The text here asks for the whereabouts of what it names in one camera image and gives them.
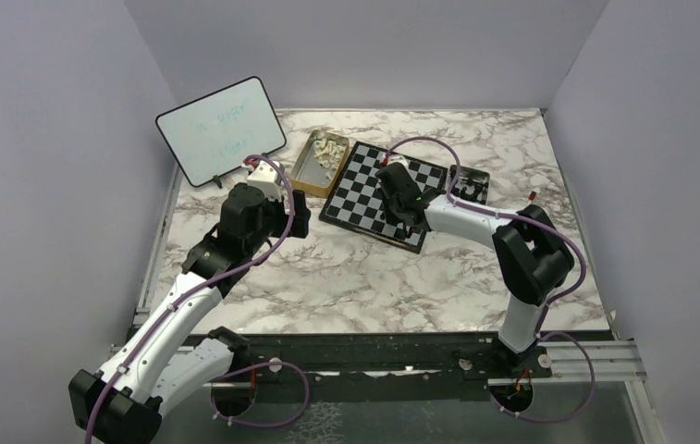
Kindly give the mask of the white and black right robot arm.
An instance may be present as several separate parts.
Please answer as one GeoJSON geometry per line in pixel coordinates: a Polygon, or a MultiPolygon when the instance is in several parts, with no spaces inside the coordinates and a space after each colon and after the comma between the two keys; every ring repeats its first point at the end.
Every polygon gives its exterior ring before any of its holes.
{"type": "Polygon", "coordinates": [[[474,241],[496,254],[510,300],[494,340],[491,364],[503,376],[516,375],[534,350],[546,299],[575,265],[546,212],[530,204],[508,214],[465,203],[443,190],[423,188],[404,161],[386,161],[375,177],[387,221],[474,241]]]}

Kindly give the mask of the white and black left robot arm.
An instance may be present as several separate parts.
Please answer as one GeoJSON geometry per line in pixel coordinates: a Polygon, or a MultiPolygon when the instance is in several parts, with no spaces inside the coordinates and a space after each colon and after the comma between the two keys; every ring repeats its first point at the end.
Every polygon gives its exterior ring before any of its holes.
{"type": "Polygon", "coordinates": [[[218,222],[188,252],[168,295],[99,370],[68,385],[85,442],[150,443],[165,417],[211,379],[233,380],[248,367],[248,341],[226,327],[191,352],[179,348],[200,321],[287,237],[304,239],[311,212],[303,191],[240,183],[218,222]]]}

